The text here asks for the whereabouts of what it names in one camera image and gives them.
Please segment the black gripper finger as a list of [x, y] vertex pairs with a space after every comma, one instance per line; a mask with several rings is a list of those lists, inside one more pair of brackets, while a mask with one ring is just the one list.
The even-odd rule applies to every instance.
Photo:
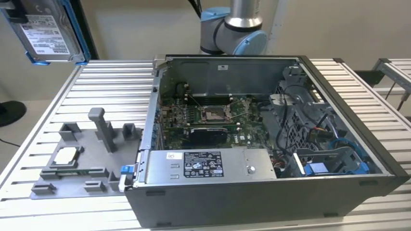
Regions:
[[27, 10], [20, 0], [0, 0], [0, 11], [11, 23], [28, 23]]

